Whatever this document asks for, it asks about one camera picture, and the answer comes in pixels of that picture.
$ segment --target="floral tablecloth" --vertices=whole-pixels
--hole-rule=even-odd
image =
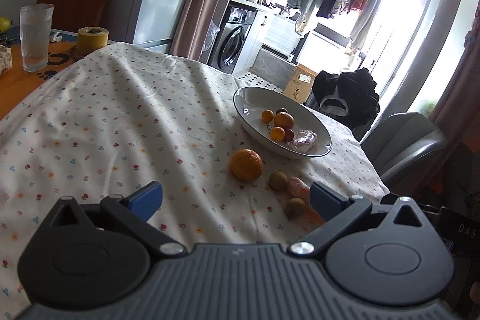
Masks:
[[[61,195],[95,203],[157,180],[164,200],[150,224],[191,247],[286,246],[316,228],[318,220],[286,218],[290,197],[267,185],[278,169],[377,202],[388,192],[350,131],[318,113],[333,142],[325,157],[289,160],[261,147],[232,103],[246,85],[193,60],[117,43],[52,77],[12,110],[0,122],[0,319],[28,305],[17,261]],[[228,169],[241,148],[265,162],[252,184]]]

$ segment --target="screw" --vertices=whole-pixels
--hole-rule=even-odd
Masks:
[[[308,255],[311,254],[314,250],[314,245],[306,241],[299,241],[297,243],[293,243],[290,246],[290,251],[297,255]]]
[[[185,251],[184,246],[176,242],[164,243],[159,249],[165,255],[178,255]]]

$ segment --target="washing machine door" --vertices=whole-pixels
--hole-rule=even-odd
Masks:
[[[245,43],[245,34],[245,28],[237,26],[223,40],[217,57],[218,67],[223,72],[231,73],[233,71]]]

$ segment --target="yellow pear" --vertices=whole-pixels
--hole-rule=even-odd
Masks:
[[[8,18],[5,18],[3,16],[0,16],[0,34],[5,33],[10,26],[13,25],[13,21],[9,20]]]

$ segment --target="yellow tape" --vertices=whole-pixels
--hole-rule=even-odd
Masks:
[[[109,31],[103,28],[90,26],[78,31],[77,51],[80,55],[89,55],[97,49],[107,46]]]

